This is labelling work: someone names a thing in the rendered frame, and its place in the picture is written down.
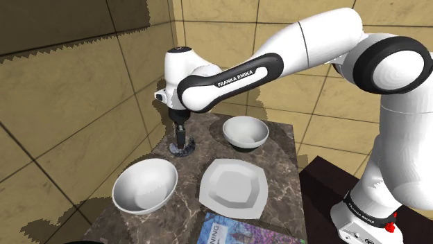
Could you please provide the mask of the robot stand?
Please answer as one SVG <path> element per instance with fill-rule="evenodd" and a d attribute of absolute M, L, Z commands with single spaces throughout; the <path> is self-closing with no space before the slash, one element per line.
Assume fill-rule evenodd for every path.
<path fill-rule="evenodd" d="M 338 236 L 330 209 L 343 200 L 358 179 L 319 156 L 299 177 L 308 244 L 347 244 Z M 396 226 L 402 231 L 404 244 L 433 244 L 432 220 L 406 206 L 397 213 Z"/>

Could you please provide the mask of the blue and purple book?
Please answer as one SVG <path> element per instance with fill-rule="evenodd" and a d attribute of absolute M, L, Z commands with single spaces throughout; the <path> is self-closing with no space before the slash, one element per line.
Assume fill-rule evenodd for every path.
<path fill-rule="evenodd" d="M 307 244 L 303 239 L 206 213 L 197 244 Z"/>

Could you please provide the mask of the white square plate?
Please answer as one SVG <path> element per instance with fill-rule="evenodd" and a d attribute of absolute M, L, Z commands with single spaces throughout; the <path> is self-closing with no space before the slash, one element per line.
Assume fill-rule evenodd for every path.
<path fill-rule="evenodd" d="M 215 159 L 202 176 L 199 202 L 225 217 L 259 219 L 268 192 L 259 166 L 240 159 Z"/>

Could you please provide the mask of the large white bowl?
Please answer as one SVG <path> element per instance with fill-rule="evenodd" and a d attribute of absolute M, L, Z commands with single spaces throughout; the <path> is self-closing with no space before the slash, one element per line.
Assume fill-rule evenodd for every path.
<path fill-rule="evenodd" d="M 163 207 L 178 182 L 176 167 L 165 159 L 144 159 L 127 168 L 115 181 L 112 201 L 121 211 L 145 215 Z"/>

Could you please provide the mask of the small white bowl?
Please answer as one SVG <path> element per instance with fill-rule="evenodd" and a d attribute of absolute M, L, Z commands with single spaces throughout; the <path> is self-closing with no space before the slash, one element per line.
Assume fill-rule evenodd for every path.
<path fill-rule="evenodd" d="M 234 116 L 222 127 L 226 141 L 241 150 L 260 147 L 269 137 L 269 128 L 261 120 L 251 116 Z"/>

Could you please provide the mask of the brown marble table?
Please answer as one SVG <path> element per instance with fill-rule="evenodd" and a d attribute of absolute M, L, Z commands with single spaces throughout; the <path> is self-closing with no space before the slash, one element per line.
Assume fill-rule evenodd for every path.
<path fill-rule="evenodd" d="M 173 126 L 167 126 L 149 157 L 166 159 L 177 168 L 179 180 L 173 197 L 160 210 L 143 216 L 124 213 L 109 204 L 83 239 L 102 244 L 196 244 L 209 211 L 198 201 L 200 182 L 216 158 L 240 159 L 264 170 L 269 186 L 267 204 L 261 218 L 248 224 L 306 239 L 292 127 L 268 122 L 270 133 L 265 143 L 251 152 L 238 152 L 223 136 L 228 118 L 213 113 L 192 115 L 186 128 L 195 139 L 196 149 L 182 158 L 168 151 L 175 139 Z"/>

